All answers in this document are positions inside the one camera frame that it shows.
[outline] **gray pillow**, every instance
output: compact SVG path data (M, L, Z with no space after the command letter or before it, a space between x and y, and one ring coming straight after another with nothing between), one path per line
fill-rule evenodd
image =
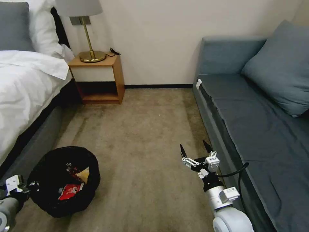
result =
M309 28L283 21L242 70L292 116L309 109Z
M0 51L34 52L29 35L29 4L0 2Z

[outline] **brass lamp base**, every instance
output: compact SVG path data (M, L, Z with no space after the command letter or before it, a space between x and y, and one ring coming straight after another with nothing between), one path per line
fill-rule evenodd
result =
M106 54L101 51L82 52L80 60L84 63L95 63L106 59Z

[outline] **wall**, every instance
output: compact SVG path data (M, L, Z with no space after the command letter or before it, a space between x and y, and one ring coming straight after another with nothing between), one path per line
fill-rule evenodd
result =
M303 0L293 21L301 26L309 26L309 0Z
M90 17L94 49L121 52L126 84L192 83L208 35L269 35L301 0L101 0ZM88 50L82 26L62 18L75 54Z

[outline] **table lamp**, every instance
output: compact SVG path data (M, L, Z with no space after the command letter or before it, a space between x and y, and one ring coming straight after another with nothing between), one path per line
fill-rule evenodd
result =
M94 63L106 58L101 51L94 51L89 39L84 16L98 15L103 12L99 0L56 0L57 12L60 16L80 17L88 40L89 52L80 53L80 60L85 63Z

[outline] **white bedsheet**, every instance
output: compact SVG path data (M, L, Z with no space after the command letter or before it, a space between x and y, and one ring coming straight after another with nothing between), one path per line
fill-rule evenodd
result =
M0 165L17 137L70 80L63 59L35 52L0 51Z

